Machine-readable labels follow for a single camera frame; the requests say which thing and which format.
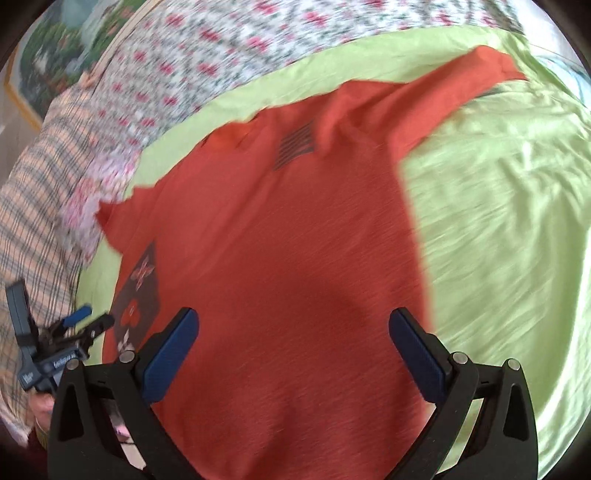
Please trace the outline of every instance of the bed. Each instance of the bed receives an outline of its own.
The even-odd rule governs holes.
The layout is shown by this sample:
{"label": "bed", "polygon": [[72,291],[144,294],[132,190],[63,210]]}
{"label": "bed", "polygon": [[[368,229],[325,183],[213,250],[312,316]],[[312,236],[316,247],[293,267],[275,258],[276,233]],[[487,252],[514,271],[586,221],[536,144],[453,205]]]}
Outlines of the bed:
{"label": "bed", "polygon": [[[368,2],[364,8],[377,8],[375,4],[381,3]],[[272,11],[272,2],[257,5],[270,15],[281,14]],[[484,8],[475,22],[466,21],[458,5],[438,5],[429,10],[435,13],[428,21],[421,11],[415,24],[412,12],[398,15],[396,21],[390,19],[390,24],[388,18],[377,17],[377,24],[369,24],[354,38],[339,31],[334,38],[329,35],[323,40],[323,48],[310,43],[294,57],[270,54],[260,61],[261,54],[274,46],[264,38],[252,41],[251,37],[252,56],[236,58],[236,65],[230,65],[243,72],[253,59],[260,64],[255,63],[252,72],[241,73],[244,77],[224,70],[228,74],[223,81],[216,75],[225,68],[219,63],[220,52],[215,48],[198,52],[188,57],[189,66],[210,81],[203,81],[204,88],[194,95],[186,94],[187,89],[178,83],[162,80],[169,75],[170,65],[161,57],[149,59],[146,52],[142,58],[138,53],[136,45],[141,40],[135,35],[154,38],[158,19],[162,29],[180,22],[178,12],[157,7],[145,20],[154,20],[152,24],[144,24],[143,31],[139,27],[124,40],[96,89],[67,92],[61,103],[56,102],[40,140],[24,154],[12,181],[3,187],[6,199],[23,198],[28,205],[34,189],[20,193],[34,172],[27,162],[34,160],[41,166],[51,154],[55,157],[54,151],[47,152],[53,148],[51,137],[67,125],[69,137],[57,154],[63,161],[51,166],[51,191],[25,208],[43,212],[47,221],[38,230],[55,237],[53,243],[37,247],[37,266],[31,268],[31,253],[21,249],[15,255],[10,242],[31,238],[34,228],[25,225],[14,235],[13,217],[20,212],[6,212],[5,257],[18,260],[4,261],[4,275],[25,275],[38,319],[49,321],[67,312],[74,299],[77,304],[91,303],[96,313],[109,310],[119,257],[105,241],[99,243],[84,215],[72,214],[88,198],[93,202],[101,196],[116,200],[130,195],[134,186],[154,184],[215,128],[246,120],[266,106],[331,91],[351,78],[407,82],[477,45],[489,45],[510,54],[528,84],[501,84],[466,105],[411,153],[403,175],[430,279],[435,331],[450,349],[465,351],[475,361],[499,364],[510,356],[521,361],[537,416],[540,478],[545,477],[577,436],[591,406],[591,329],[586,301],[591,152],[589,113],[582,105],[589,98],[584,90],[588,81],[580,54],[585,47],[575,45],[581,60],[558,28],[548,23],[548,17],[525,0],[493,2],[495,8],[506,9],[492,14]],[[302,12],[309,15],[306,25],[329,22],[321,12]],[[433,28],[411,28],[419,26]],[[549,28],[552,35],[536,35]],[[225,39],[216,38],[206,23],[196,29],[205,40],[225,45]],[[155,51],[156,56],[162,49]],[[154,113],[157,103],[141,96],[138,86],[146,79],[140,73],[121,81],[124,70],[129,71],[129,61],[138,59],[158,64],[158,101],[171,107],[160,118]],[[129,96],[130,88],[137,90],[139,98],[116,105],[113,92]],[[139,103],[147,104],[148,115],[146,111],[136,115]],[[116,153],[96,160],[93,149],[97,145],[108,145]],[[124,149],[116,150],[121,145]],[[115,172],[118,182],[107,191],[100,186],[105,172]],[[88,186],[80,187],[80,179],[89,178],[93,180],[86,182],[92,184],[90,193]],[[83,264],[87,268],[78,282]],[[3,331],[8,342],[9,330],[5,327]],[[93,361],[100,359],[98,344]],[[5,382],[4,387],[3,398],[16,395],[14,382]],[[18,426],[15,416],[26,420],[22,399],[8,399],[7,403],[9,408],[4,411],[9,412],[4,418]],[[469,428],[466,425],[446,465],[458,458]]]}

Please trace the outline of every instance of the painting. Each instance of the painting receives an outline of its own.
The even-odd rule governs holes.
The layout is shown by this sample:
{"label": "painting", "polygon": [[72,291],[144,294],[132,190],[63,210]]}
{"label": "painting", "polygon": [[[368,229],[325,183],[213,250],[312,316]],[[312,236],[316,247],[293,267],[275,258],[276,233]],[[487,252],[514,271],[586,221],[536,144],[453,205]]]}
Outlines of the painting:
{"label": "painting", "polygon": [[146,0],[56,0],[13,53],[4,86],[40,128],[51,101],[92,70]]}

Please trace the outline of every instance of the t-shirt sleeve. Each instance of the t-shirt sleeve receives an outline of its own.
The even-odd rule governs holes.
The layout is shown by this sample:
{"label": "t-shirt sleeve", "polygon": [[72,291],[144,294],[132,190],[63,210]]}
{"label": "t-shirt sleeve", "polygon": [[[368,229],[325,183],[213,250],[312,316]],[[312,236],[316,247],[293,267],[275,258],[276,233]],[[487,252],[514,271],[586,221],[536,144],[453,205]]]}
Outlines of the t-shirt sleeve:
{"label": "t-shirt sleeve", "polygon": [[119,253],[125,252],[140,224],[147,220],[163,189],[164,179],[153,187],[134,188],[132,196],[124,202],[100,202],[96,220],[109,244]]}
{"label": "t-shirt sleeve", "polygon": [[392,86],[367,112],[366,133],[387,142],[392,159],[415,146],[468,101],[506,80],[526,80],[507,54],[479,46],[419,79]]}

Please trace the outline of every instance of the light green bed sheet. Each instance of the light green bed sheet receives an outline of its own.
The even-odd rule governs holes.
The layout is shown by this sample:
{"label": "light green bed sheet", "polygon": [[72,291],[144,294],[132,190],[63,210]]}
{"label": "light green bed sheet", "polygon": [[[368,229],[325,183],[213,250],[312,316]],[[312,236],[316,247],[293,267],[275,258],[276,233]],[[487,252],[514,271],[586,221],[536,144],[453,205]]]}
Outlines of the light green bed sheet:
{"label": "light green bed sheet", "polygon": [[[509,53],[530,81],[506,82],[452,115],[404,160],[404,178],[435,333],[476,362],[521,361],[542,478],[591,406],[591,118],[530,55],[524,37],[430,28],[315,54],[221,95],[166,133],[144,151],[127,195],[154,184],[229,121],[352,78],[407,82],[481,44]],[[119,262],[103,241],[81,275],[79,304],[91,303],[96,313],[110,308]],[[100,346],[93,360],[100,361]],[[458,459],[475,415],[444,467]]]}

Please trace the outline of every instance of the checkered blanket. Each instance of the checkered blanket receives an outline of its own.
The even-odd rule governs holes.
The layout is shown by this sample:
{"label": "checkered blanket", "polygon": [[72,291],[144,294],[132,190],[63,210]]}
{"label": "checkered blanket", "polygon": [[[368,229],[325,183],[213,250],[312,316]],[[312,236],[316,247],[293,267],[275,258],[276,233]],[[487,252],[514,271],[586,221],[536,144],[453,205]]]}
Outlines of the checkered blanket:
{"label": "checkered blanket", "polygon": [[[92,158],[90,94],[78,87],[58,97],[38,139],[0,189],[0,288],[24,278],[37,324],[71,312],[80,258],[66,255],[53,234],[60,206]],[[0,294],[0,416],[24,444],[33,424],[16,372],[19,353],[4,293]]]}

